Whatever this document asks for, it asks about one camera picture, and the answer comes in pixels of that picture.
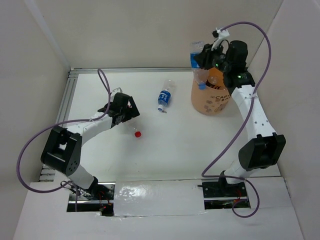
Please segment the blue label bottle blue cap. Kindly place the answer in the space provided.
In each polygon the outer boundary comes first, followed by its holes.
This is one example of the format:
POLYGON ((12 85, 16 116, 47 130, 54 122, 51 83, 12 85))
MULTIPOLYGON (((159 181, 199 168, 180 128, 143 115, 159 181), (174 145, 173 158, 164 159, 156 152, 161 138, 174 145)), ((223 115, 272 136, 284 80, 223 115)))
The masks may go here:
POLYGON ((205 43, 203 41, 197 41, 190 43, 190 65, 193 72, 193 78, 198 85, 200 90, 206 88, 206 82, 209 77, 209 71, 201 69, 195 60, 195 56, 202 52, 205 43))

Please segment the red label clear bottle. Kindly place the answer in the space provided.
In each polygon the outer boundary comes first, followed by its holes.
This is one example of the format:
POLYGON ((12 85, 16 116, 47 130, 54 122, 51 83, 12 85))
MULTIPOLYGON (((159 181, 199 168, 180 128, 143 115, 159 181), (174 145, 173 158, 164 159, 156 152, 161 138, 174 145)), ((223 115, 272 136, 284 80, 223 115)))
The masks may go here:
POLYGON ((129 130, 129 132, 134 135, 135 138, 140 138, 142 136, 142 133, 136 121, 136 118, 140 115, 140 112, 133 99, 129 100, 129 105, 131 118, 126 122, 126 127, 129 130))

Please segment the orange drink bottle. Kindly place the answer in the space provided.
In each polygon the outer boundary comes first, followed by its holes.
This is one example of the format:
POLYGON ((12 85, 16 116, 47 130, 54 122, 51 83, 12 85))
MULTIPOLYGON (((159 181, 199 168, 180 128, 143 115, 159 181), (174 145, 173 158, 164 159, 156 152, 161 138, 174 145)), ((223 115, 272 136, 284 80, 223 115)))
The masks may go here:
POLYGON ((206 81, 206 86, 221 91, 227 90, 227 87, 224 84, 223 77, 218 75, 210 75, 206 81))

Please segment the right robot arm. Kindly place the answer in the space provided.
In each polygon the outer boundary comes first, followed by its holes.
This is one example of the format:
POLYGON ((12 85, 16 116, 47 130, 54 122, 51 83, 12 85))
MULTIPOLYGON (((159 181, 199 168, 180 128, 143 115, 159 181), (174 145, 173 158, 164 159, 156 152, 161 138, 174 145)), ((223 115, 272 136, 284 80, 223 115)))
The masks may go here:
POLYGON ((277 164, 286 139, 284 135, 277 134, 260 103, 256 83, 246 67, 247 44, 233 40, 227 51, 223 50, 221 44, 205 44, 194 60, 201 69, 216 68, 222 72, 223 83, 245 124, 241 129, 246 130, 248 142, 238 151, 230 167, 221 172, 217 182, 220 194, 230 196, 237 193, 244 179, 277 164))

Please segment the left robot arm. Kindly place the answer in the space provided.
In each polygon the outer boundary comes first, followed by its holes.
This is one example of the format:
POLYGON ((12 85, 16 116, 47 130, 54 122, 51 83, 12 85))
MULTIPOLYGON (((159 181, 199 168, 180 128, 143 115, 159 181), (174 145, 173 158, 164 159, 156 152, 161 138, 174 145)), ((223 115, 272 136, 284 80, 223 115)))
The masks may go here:
POLYGON ((99 109, 88 121, 68 127, 54 126, 48 136, 41 162, 64 174, 80 189, 88 200, 112 200, 111 190, 81 166, 83 145, 97 135, 125 123, 140 112, 132 96, 113 93, 111 101, 99 109))

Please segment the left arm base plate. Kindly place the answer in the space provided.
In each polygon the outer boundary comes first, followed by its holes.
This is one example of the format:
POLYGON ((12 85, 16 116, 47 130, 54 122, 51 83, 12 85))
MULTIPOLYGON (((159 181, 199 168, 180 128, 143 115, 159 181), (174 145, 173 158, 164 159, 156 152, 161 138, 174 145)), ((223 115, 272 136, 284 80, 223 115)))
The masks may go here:
POLYGON ((99 182, 103 186, 99 190, 97 196, 91 196, 89 193, 76 188, 73 185, 68 185, 69 197, 66 211, 68 213, 98 213, 104 217, 114 216, 114 194, 115 182, 99 182))

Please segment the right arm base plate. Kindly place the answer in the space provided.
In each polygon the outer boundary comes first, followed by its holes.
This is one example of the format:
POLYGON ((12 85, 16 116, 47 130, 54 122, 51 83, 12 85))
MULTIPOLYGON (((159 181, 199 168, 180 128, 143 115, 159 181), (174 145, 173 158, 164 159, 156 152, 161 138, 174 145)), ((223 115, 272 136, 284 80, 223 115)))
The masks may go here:
POLYGON ((236 208, 250 208, 246 186, 243 182, 229 185, 226 180, 202 181, 197 185, 202 190, 204 209, 220 210, 236 208))

